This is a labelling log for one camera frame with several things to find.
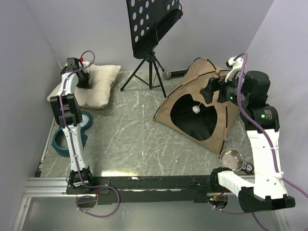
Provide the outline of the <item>tan pet tent fabric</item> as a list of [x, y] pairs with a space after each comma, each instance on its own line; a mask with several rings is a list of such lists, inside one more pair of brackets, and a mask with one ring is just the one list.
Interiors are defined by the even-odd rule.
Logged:
[[228, 132], [239, 113], [231, 102], [206, 103], [200, 90], [211, 77], [224, 77], [227, 71], [208, 58], [193, 61], [180, 84], [163, 100], [153, 120], [160, 122], [220, 156]]

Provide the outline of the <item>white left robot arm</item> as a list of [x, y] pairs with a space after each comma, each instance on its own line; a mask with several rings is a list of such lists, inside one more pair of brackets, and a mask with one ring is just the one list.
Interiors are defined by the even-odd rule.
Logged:
[[84, 142], [81, 135], [82, 112], [75, 97], [78, 84], [89, 81], [89, 74], [82, 58], [67, 58], [66, 66], [61, 70], [61, 84], [58, 93], [50, 97], [50, 104], [55, 122], [65, 136], [70, 157], [71, 170], [68, 186], [83, 193], [90, 193], [95, 188], [95, 181], [89, 165], [83, 159]]

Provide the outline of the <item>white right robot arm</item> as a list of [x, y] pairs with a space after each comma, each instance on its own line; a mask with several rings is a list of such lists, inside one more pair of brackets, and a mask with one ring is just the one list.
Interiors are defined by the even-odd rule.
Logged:
[[267, 74], [249, 71], [243, 79], [211, 77], [207, 86], [200, 90], [206, 103], [212, 102], [214, 93], [218, 92], [218, 103], [231, 102], [240, 109], [251, 144], [255, 181], [244, 180], [230, 167], [219, 167], [210, 175], [210, 186], [216, 192], [225, 188], [235, 194], [245, 213], [295, 207], [295, 198], [288, 195], [283, 182], [278, 146], [279, 116], [266, 102], [269, 88]]

